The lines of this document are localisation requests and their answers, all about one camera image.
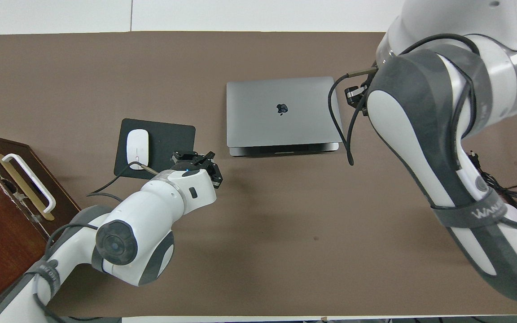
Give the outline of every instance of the wooden cabinet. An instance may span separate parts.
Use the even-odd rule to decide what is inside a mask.
[[[43,255],[48,233],[69,223],[80,211],[77,204],[55,180],[28,145],[0,139],[0,157],[14,153],[31,168],[55,198],[56,207],[49,211],[52,221],[45,219],[36,204],[47,205],[47,199],[16,161],[4,167],[0,161],[0,293]],[[16,173],[13,178],[10,170]],[[24,181],[20,188],[18,179]]]

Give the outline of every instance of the white mouse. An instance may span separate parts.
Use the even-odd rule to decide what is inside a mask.
[[[145,129],[131,130],[127,135],[127,163],[139,162],[149,164],[149,133]],[[137,164],[131,165],[131,169],[141,170]]]

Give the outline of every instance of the laptop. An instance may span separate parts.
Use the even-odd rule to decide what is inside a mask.
[[[336,151],[341,142],[328,109],[331,76],[228,82],[227,146],[232,156]],[[336,93],[334,116],[340,121]]]

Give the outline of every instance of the drawer handle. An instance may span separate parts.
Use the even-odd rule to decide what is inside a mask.
[[[5,157],[2,158],[2,160],[4,162],[9,162],[12,159],[15,159],[17,161],[19,166],[21,166],[21,168],[23,168],[23,171],[27,174],[27,176],[29,176],[29,178],[31,178],[31,180],[35,183],[37,188],[39,188],[39,190],[43,193],[45,198],[47,198],[47,201],[49,201],[49,205],[45,208],[45,210],[43,210],[43,212],[45,212],[45,213],[51,212],[51,210],[53,210],[55,208],[55,204],[56,204],[55,198],[51,195],[49,190],[47,190],[47,188],[43,185],[41,180],[39,180],[39,178],[37,178],[35,173],[33,171],[31,171],[31,168],[29,168],[29,166],[25,163],[25,160],[23,160],[23,158],[21,158],[21,156],[14,154],[14,153],[9,153]]]

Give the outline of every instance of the mouse pad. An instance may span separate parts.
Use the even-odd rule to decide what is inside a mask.
[[[145,129],[149,133],[149,164],[147,166],[158,172],[168,170],[175,164],[171,159],[174,151],[192,151],[195,145],[195,127],[193,126],[123,119],[117,156],[115,156],[115,168],[113,168],[115,175],[126,168],[121,176],[143,179],[153,177],[153,174],[143,169],[127,168],[127,135],[135,129]]]

